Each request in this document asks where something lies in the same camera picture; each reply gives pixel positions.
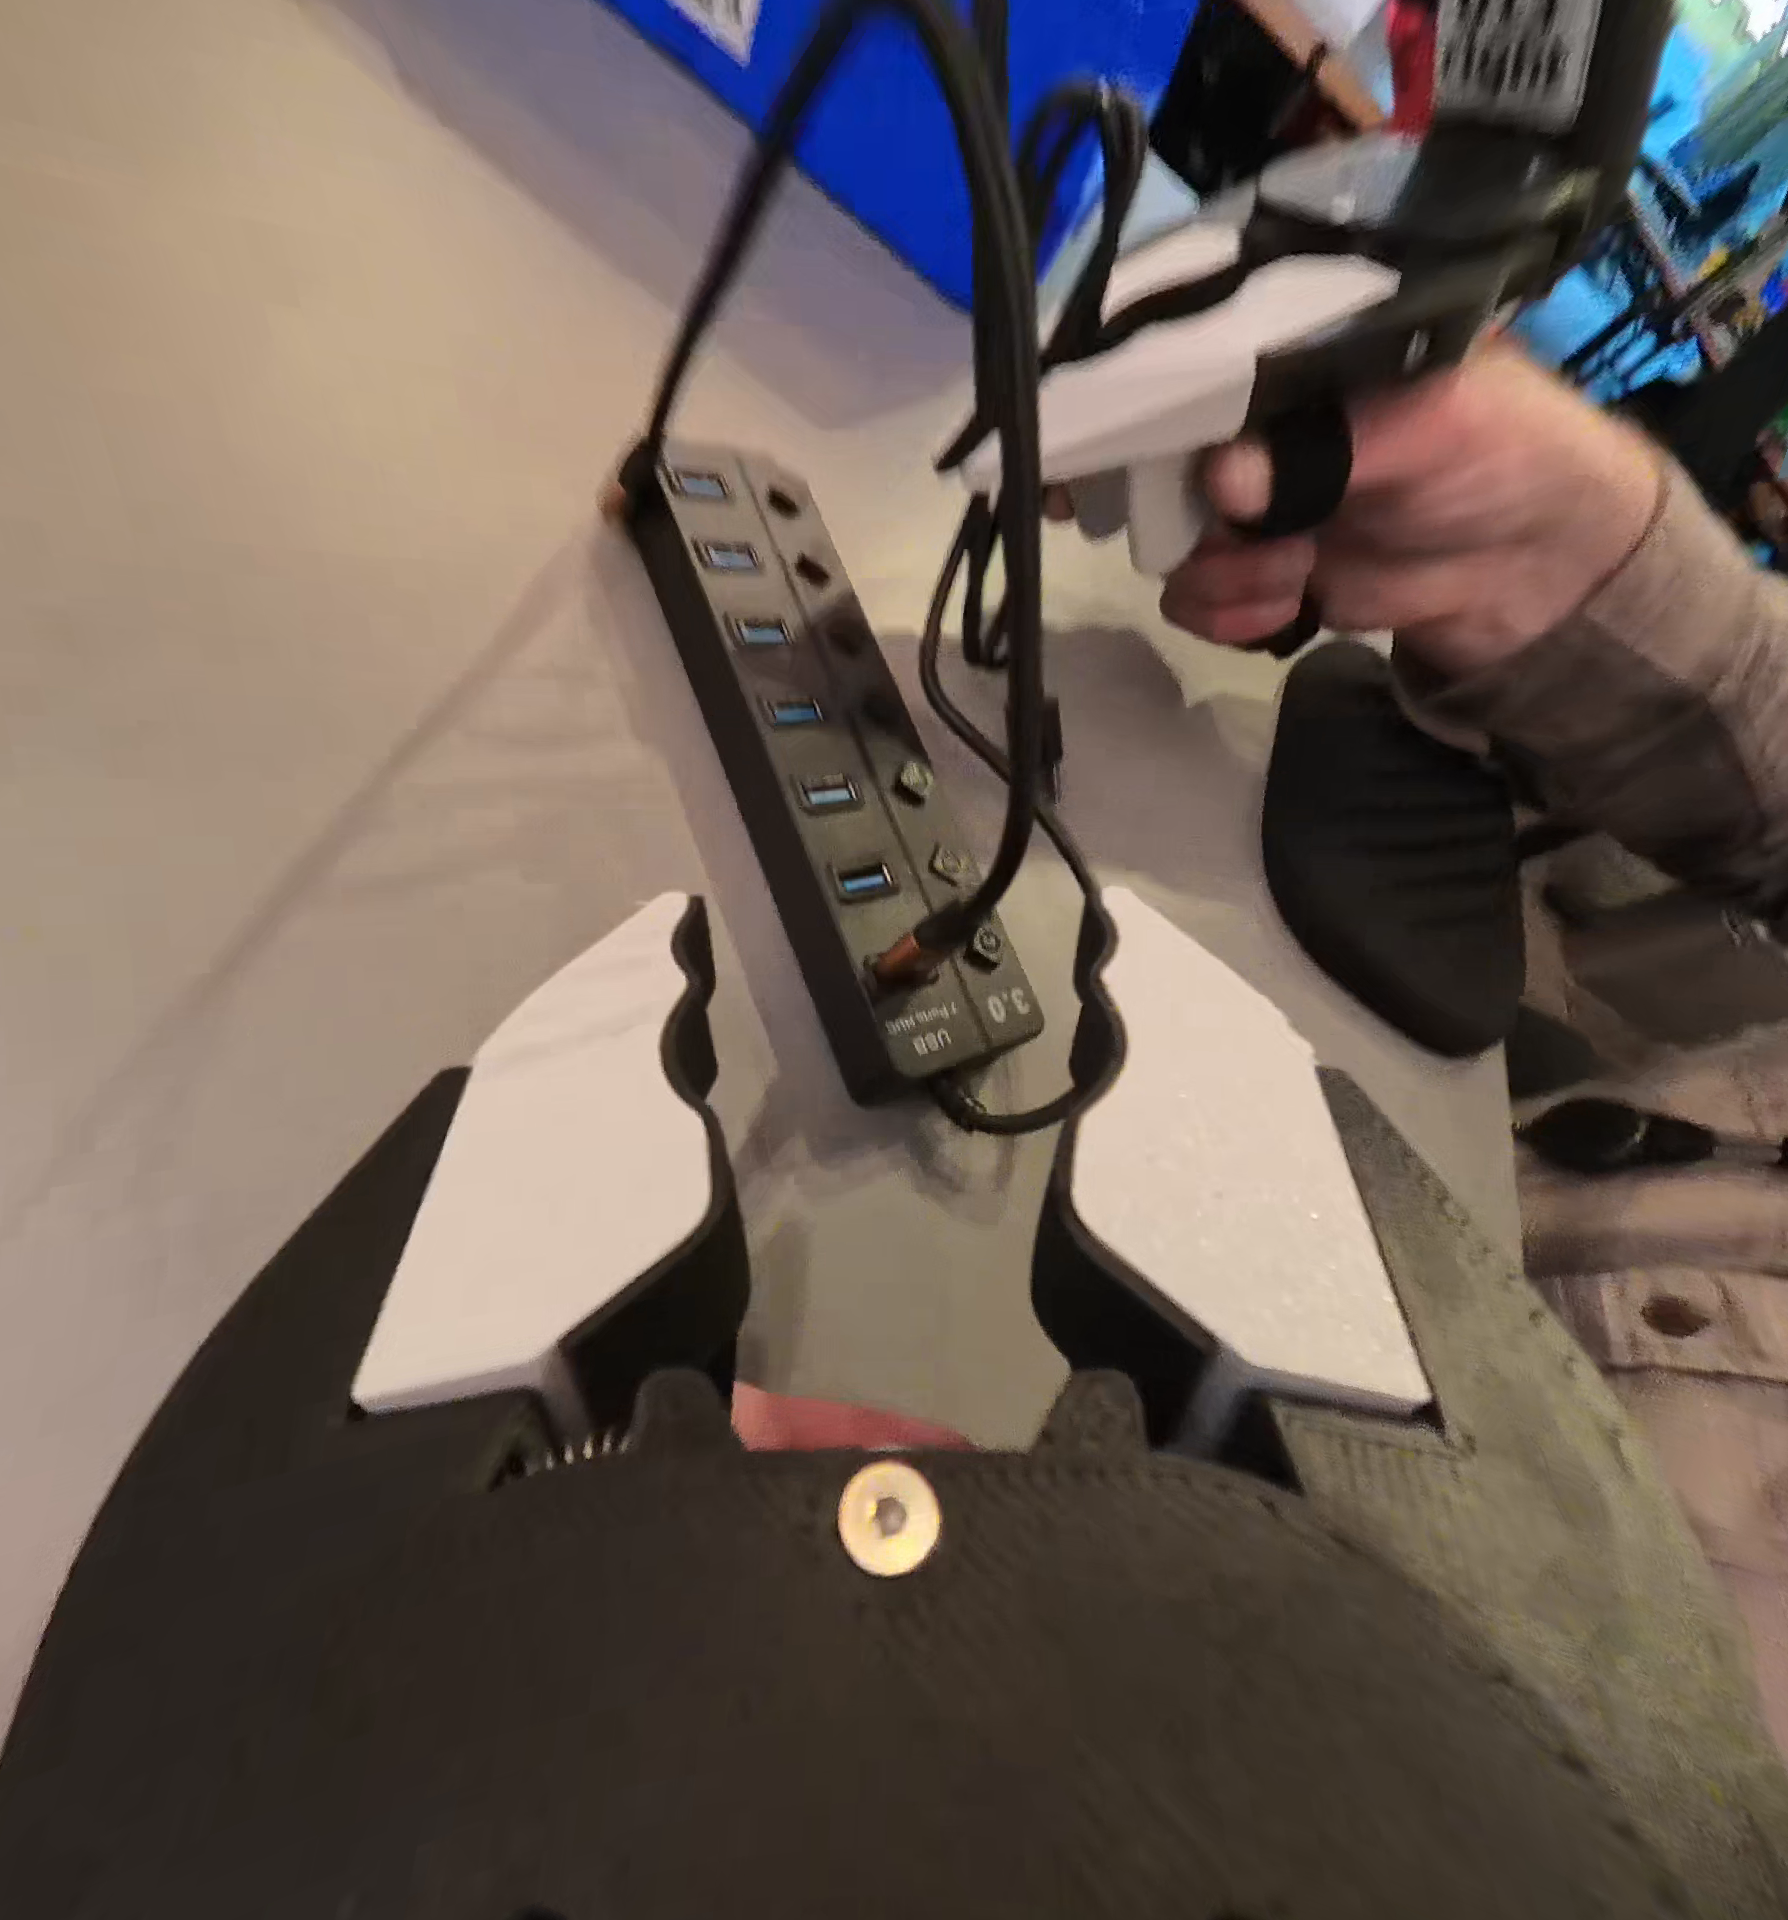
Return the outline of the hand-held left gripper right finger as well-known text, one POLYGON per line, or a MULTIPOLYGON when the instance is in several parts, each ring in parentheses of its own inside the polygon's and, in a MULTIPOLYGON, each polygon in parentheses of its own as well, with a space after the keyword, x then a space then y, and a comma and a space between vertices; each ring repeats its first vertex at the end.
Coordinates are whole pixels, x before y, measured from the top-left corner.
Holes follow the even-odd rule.
POLYGON ((1050 1349, 1137 1383, 1154 1448, 1233 1448, 1260 1403, 1432 1414, 1313 1047, 1128 885, 1100 893, 1096 1001, 1026 1295, 1050 1349))

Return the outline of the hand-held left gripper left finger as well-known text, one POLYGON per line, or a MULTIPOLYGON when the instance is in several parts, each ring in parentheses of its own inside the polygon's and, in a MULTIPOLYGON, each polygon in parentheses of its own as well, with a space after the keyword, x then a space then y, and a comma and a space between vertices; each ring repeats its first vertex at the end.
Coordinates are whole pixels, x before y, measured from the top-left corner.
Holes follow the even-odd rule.
POLYGON ((484 1038, 356 1410, 529 1394, 585 1448, 661 1367, 731 1394, 750 1258, 711 1116, 711 996, 707 902, 661 893, 484 1038))

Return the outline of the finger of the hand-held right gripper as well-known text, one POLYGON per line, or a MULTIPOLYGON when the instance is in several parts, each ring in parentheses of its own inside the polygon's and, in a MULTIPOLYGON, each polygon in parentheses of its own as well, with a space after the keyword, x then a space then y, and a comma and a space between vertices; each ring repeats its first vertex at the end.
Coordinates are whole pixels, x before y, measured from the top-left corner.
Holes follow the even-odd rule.
POLYGON ((1151 327, 1194 322, 1235 296, 1274 255, 1274 239, 1252 226, 1184 226, 1128 255, 1121 255, 1121 233, 1100 228, 1055 296, 1039 357, 1096 362, 1151 327))
POLYGON ((1290 255, 1200 317, 1151 322, 1127 345, 1055 367, 1039 385, 1040 480, 1077 480, 1241 427, 1255 362, 1307 345, 1400 293, 1400 267, 1361 255, 1290 255))

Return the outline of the black cable copper plug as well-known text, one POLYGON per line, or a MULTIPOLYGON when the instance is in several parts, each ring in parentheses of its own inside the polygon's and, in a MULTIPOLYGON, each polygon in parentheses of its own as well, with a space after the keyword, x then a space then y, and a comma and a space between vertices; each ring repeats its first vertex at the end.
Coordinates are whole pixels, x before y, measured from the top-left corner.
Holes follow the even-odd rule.
POLYGON ((955 3, 940 0, 832 0, 808 44, 800 49, 753 150, 731 189, 707 267, 686 296, 680 327, 665 352, 661 385, 647 407, 641 440, 624 452, 616 478, 602 489, 602 518, 633 521, 659 489, 665 421, 680 399, 697 345, 707 339, 724 293, 737 289, 760 221, 776 205, 786 165, 795 161, 808 112, 823 101, 827 80, 856 31, 890 16, 911 31, 936 95, 950 112, 961 173, 976 221, 976 406, 999 441, 994 527, 1005 547, 1005 635, 1007 635, 1007 806, 1005 837, 976 896, 929 910, 897 946, 884 946, 867 981, 876 991, 925 984, 981 923, 1007 896, 1040 806, 1040 433, 1039 433, 1039 278, 1033 233, 1007 150, 1007 120, 981 53, 981 32, 955 3))

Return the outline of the black multi-port usb hub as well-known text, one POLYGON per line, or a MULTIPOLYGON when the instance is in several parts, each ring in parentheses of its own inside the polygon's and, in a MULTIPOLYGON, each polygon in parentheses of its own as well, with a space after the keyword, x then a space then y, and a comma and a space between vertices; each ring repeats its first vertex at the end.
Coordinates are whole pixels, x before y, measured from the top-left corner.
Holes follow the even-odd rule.
POLYGON ((641 440, 616 493, 844 1092, 883 1108, 1040 1038, 999 915, 920 974, 876 974, 985 870, 808 489, 760 452, 641 440))

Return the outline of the person's right forearm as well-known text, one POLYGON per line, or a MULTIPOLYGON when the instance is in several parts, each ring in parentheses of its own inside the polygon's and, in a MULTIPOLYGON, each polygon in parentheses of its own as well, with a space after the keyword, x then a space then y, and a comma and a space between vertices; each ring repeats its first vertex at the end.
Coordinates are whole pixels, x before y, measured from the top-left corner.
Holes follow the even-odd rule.
POLYGON ((1788 946, 1788 577, 1682 468, 1637 551, 1490 668, 1394 642, 1401 703, 1482 741, 1525 806, 1592 829, 1788 946))

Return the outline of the person's right hand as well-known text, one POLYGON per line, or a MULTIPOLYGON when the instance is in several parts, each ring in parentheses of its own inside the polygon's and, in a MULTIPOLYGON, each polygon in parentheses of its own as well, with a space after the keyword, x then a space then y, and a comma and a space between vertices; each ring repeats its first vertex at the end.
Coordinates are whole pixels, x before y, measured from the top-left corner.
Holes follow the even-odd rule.
POLYGON ((1201 457, 1217 527, 1157 589, 1177 635, 1260 651, 1311 602, 1329 635, 1387 635, 1439 673, 1493 668, 1626 563, 1669 489, 1640 427, 1510 335, 1365 395, 1350 433, 1341 511, 1284 539, 1241 539, 1274 478, 1266 441, 1201 457))

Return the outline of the blue plastic bin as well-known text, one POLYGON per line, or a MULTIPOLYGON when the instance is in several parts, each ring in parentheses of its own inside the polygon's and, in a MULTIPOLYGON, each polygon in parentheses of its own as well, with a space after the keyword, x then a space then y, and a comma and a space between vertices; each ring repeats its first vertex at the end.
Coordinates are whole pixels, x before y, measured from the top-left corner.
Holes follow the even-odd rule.
MULTIPOLYGON (((609 0, 647 49, 676 62, 739 125, 760 133, 808 44, 814 0, 609 0)), ((1007 0, 1007 137, 1055 83, 1112 83, 1151 117, 1186 49, 1194 0, 1007 0)), ((867 20, 832 86, 795 139, 803 181, 867 228, 950 306, 976 296, 967 189, 950 112, 903 20, 867 20)))

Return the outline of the black mesh pad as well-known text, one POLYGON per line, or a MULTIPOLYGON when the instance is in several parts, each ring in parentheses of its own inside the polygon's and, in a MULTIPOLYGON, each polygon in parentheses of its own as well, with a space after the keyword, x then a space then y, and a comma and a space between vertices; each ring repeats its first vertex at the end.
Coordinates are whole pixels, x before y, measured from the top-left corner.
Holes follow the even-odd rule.
POLYGON ((1307 959, 1409 1041, 1470 1060, 1525 996, 1504 775, 1414 726, 1387 659, 1311 642, 1260 782, 1260 870, 1307 959))

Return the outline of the person's grey shirt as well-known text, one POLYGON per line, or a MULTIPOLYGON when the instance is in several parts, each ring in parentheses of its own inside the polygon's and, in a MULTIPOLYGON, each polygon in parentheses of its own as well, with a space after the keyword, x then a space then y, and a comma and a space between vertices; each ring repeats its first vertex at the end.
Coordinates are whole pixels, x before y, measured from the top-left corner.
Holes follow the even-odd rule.
MULTIPOLYGON (((1570 926, 1527 907, 1527 1008, 1592 1053, 1582 1092, 1788 1141, 1788 1024, 1722 1001, 1721 1038, 1669 1047, 1601 1004, 1570 926)), ((1703 1557, 1722 1578, 1788 1762, 1788 1171, 1693 1165, 1576 1178, 1515 1149, 1521 1248, 1588 1358, 1605 1376, 1703 1557)))

